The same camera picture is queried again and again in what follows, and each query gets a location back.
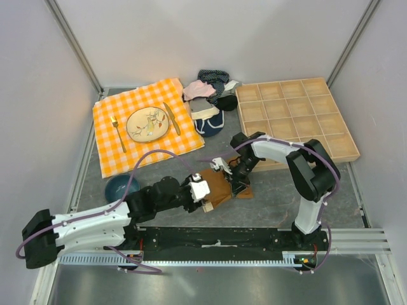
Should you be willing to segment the grey beige underwear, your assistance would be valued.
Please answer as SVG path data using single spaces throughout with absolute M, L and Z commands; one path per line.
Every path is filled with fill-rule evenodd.
M 193 120 L 209 119 L 219 114 L 219 109 L 209 103 L 206 98 L 198 97 L 189 101 L 191 118 Z

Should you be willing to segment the navy blue underwear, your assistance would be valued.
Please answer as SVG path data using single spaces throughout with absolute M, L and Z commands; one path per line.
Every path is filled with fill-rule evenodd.
M 202 137 L 213 137 L 224 128 L 224 111 L 208 119 L 194 120 L 195 130 Z

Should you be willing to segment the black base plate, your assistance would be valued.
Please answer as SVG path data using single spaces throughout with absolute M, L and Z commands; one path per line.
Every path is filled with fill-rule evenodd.
M 261 227 L 140 227 L 127 230 L 120 251 L 142 250 L 146 261 L 268 261 L 287 252 L 322 252 L 328 236 Z

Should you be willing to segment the pink underwear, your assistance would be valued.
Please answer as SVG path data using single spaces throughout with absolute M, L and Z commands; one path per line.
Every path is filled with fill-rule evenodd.
M 216 90 L 212 85 L 196 80 L 183 89 L 183 99 L 187 102 L 195 98 L 209 98 L 215 93 Z

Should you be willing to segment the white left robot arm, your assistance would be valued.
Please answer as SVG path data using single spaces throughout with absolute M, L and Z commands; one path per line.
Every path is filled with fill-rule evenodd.
M 140 240 L 138 224 L 177 207 L 194 212 L 209 193 L 207 181 L 199 174 L 188 176 L 183 183 L 164 177 L 99 208 L 58 215 L 40 210 L 22 230 L 23 243 L 17 257 L 25 261 L 27 269 L 37 269 L 79 250 L 119 245 L 132 250 Z

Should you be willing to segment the white grey underwear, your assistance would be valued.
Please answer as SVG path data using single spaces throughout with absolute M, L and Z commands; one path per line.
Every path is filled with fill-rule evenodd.
M 222 98 L 222 97 L 227 97 L 230 95 L 235 95 L 236 89 L 239 86 L 242 86 L 242 83 L 240 81 L 235 81 L 235 80 L 229 81 L 228 83 L 225 84 L 224 90 L 219 97 Z

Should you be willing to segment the black underwear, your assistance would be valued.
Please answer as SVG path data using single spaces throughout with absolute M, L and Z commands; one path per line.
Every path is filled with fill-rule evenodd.
M 225 97 L 221 97 L 217 100 L 216 107 L 220 111 L 233 111 L 238 106 L 237 97 L 234 95 L 228 95 Z

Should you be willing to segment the beige floral plate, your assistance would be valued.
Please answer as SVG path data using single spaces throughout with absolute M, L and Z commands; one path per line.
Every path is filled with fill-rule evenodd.
M 127 119 L 127 133 L 135 142 L 158 140 L 169 130 L 167 113 L 158 107 L 145 107 L 133 112 Z

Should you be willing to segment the brown underwear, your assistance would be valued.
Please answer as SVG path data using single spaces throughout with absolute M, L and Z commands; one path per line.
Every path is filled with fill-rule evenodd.
M 205 196 L 205 203 L 202 206 L 205 213 L 233 198 L 252 199 L 254 197 L 251 186 L 237 195 L 232 195 L 231 185 L 224 175 L 223 166 L 215 165 L 212 161 L 209 164 L 210 168 L 199 172 L 202 178 L 207 181 L 210 189 L 210 193 Z

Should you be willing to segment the blue bowl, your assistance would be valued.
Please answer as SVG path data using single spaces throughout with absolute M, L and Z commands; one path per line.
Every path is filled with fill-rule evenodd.
M 129 179 L 130 174 L 124 173 L 111 177 L 108 180 L 104 189 L 104 197 L 108 203 L 113 203 L 122 198 L 127 189 Z

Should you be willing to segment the orange checkered cloth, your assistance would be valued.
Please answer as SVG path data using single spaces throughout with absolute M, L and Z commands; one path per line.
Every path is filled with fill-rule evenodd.
M 164 79 L 95 103 L 93 122 L 101 175 L 108 178 L 202 148 L 204 139 L 182 100 L 177 78 Z

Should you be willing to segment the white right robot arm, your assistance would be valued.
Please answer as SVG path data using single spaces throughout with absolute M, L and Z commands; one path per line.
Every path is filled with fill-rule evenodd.
M 298 250 L 306 250 L 314 243 L 314 231 L 321 227 L 323 206 L 340 186 L 340 172 L 324 146 L 316 139 L 289 142 L 263 132 L 249 137 L 238 133 L 230 145 L 239 154 L 237 163 L 224 171 L 233 196 L 249 187 L 249 174 L 260 161 L 272 160 L 288 166 L 300 195 L 291 242 Z

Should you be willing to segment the wooden compartment tray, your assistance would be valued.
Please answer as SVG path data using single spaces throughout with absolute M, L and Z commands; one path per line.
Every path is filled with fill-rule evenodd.
M 246 136 L 263 132 L 289 142 L 317 139 L 335 163 L 360 157 L 324 78 L 242 85 L 236 96 Z

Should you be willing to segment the gold fork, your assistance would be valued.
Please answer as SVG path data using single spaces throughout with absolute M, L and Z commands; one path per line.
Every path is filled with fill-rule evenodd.
M 122 137 L 121 137 L 121 135 L 120 135 L 118 120 L 116 119 L 115 116 L 111 116 L 111 117 L 110 117 L 110 120 L 111 120 L 111 123 L 112 123 L 113 127 L 116 129 L 117 134 L 118 134 L 122 151 L 123 151 L 124 153 L 126 153 L 126 152 L 127 152 L 127 149 L 126 149 L 125 144 L 124 144 L 124 142 L 123 142 L 123 139 L 122 139 Z

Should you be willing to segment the striped dark underwear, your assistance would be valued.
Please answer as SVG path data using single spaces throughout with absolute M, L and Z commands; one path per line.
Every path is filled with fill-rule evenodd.
M 225 84 L 230 81 L 230 75 L 222 70 L 201 69 L 198 72 L 197 79 L 213 86 L 218 93 L 222 93 Z

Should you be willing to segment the gold knife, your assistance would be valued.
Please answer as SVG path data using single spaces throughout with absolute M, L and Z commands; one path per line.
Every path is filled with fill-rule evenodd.
M 178 136 L 180 136 L 181 135 L 181 130 L 180 130 L 180 127 L 179 127 L 179 125 L 178 125 L 178 123 L 176 121 L 176 117 L 175 117 L 174 113 L 172 112 L 172 109 L 165 102 L 163 104 L 164 104 L 164 107 L 165 107 L 166 111 L 168 112 L 168 115 L 169 115 L 169 118 L 171 119 L 172 124 L 174 125 L 176 133 L 178 134 Z

